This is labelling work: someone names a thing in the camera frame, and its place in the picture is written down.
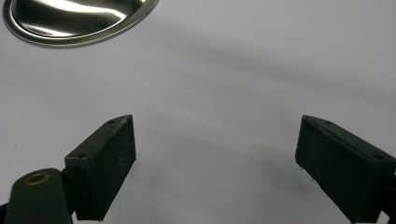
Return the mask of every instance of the screw hole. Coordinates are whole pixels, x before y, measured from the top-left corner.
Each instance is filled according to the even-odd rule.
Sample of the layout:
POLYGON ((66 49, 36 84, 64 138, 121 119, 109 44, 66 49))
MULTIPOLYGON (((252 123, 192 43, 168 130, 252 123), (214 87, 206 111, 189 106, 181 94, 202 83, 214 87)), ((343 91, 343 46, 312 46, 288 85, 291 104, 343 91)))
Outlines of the screw hole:
POLYGON ((78 156, 80 159, 84 159, 84 158, 87 158, 87 157, 88 157, 88 154, 85 153, 85 152, 80 152, 80 153, 78 153, 77 156, 78 156))
POLYGON ((37 184, 46 182, 48 178, 50 178, 50 174, 47 174, 47 173, 34 174, 34 175, 30 175, 28 178, 26 178, 24 183, 25 183, 25 185, 33 186, 33 185, 37 185, 37 184))
POLYGON ((374 158, 376 158, 377 160, 383 160, 384 157, 381 155, 374 155, 374 158))

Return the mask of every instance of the stainless steel bowl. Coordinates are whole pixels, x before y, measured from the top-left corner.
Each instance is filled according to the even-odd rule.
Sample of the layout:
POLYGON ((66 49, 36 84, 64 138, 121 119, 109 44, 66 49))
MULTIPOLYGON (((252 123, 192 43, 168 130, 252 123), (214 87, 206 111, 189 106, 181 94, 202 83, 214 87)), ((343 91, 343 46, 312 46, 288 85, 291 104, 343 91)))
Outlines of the stainless steel bowl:
POLYGON ((17 37, 43 47, 90 45, 130 29, 158 0, 6 0, 3 19, 17 37))

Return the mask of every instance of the white surface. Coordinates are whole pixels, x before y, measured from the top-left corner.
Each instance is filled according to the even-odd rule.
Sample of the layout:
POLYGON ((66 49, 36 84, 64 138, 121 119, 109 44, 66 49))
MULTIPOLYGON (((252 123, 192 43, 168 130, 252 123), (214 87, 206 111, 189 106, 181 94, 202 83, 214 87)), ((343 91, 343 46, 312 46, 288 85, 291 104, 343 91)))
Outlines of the white surface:
POLYGON ((395 21, 395 1, 162 0, 79 49, 1 23, 0 203, 133 114, 138 158, 103 223, 348 223, 295 164, 300 120, 396 156, 395 21))

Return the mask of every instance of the metal bowl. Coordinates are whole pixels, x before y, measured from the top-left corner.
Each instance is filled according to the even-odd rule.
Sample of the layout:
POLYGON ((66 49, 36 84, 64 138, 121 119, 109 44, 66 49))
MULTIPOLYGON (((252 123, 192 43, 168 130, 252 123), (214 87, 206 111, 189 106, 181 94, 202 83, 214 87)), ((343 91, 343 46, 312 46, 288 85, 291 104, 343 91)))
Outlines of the metal bowl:
POLYGON ((6 0, 7 28, 29 43, 73 48, 109 39, 142 21, 158 0, 6 0))

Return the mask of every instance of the white table surface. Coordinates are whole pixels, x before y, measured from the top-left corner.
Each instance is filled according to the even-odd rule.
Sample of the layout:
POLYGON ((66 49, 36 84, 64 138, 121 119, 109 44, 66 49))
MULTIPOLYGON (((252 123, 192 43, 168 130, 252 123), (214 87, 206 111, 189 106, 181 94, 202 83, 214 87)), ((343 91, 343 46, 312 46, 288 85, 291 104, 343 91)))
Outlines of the white table surface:
POLYGON ((395 1, 160 0, 77 49, 1 22, 0 203, 133 114, 137 161, 103 223, 348 223, 295 163, 301 116, 396 156, 395 22, 395 1))

